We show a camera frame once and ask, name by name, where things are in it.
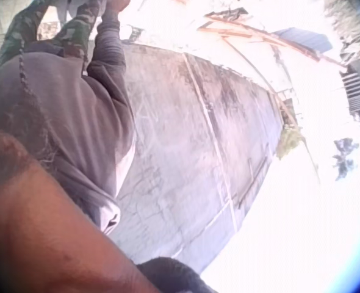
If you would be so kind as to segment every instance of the roof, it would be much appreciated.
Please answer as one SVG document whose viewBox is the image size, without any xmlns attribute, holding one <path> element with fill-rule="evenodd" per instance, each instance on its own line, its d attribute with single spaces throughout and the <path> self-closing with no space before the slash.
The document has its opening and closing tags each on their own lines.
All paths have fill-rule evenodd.
<svg viewBox="0 0 360 293">
<path fill-rule="evenodd" d="M 313 50 L 317 50 L 320 53 L 327 52 L 333 48 L 326 35 L 318 34 L 312 31 L 306 31 L 304 29 L 298 29 L 296 27 L 283 29 L 281 31 L 274 32 L 274 34 L 288 41 L 292 41 Z"/>
</svg>

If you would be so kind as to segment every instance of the skin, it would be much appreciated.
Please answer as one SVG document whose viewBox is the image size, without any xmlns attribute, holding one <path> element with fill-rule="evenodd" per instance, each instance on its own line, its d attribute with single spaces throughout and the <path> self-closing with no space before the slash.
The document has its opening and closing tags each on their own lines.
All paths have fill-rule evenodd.
<svg viewBox="0 0 360 293">
<path fill-rule="evenodd" d="M 0 148 L 29 161 L 0 185 L 0 283 L 6 290 L 158 292 L 19 142 L 0 134 Z"/>
</svg>

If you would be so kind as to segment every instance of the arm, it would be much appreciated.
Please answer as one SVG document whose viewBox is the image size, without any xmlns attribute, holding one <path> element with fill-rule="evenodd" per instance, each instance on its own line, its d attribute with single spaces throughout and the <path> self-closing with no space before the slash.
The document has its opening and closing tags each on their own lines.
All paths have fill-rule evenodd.
<svg viewBox="0 0 360 293">
<path fill-rule="evenodd" d="M 102 65 L 109 73 L 124 74 L 126 61 L 119 37 L 118 12 L 107 5 L 102 19 L 102 23 L 97 28 L 98 35 L 95 39 L 90 67 Z"/>
<path fill-rule="evenodd" d="M 24 147 L 4 135 L 0 283 L 7 292 L 158 293 Z"/>
</svg>

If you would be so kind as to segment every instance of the person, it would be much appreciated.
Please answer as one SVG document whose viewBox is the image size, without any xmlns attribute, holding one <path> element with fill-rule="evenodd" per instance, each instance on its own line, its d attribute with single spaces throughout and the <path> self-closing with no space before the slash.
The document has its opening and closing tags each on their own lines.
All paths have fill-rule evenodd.
<svg viewBox="0 0 360 293">
<path fill-rule="evenodd" d="M 50 2 L 17 14 L 0 50 L 0 292 L 213 292 L 169 258 L 135 266 L 105 234 L 135 149 L 118 13 L 88 0 L 37 41 Z"/>
</svg>

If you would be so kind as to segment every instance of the metal grate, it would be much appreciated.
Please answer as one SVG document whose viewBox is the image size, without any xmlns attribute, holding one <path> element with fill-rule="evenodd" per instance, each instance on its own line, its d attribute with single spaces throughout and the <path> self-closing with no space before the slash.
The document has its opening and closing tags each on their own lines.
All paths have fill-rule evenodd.
<svg viewBox="0 0 360 293">
<path fill-rule="evenodd" d="M 360 75 L 352 68 L 349 67 L 346 73 L 341 74 L 344 88 L 347 93 L 348 105 L 350 113 L 360 111 Z"/>
</svg>

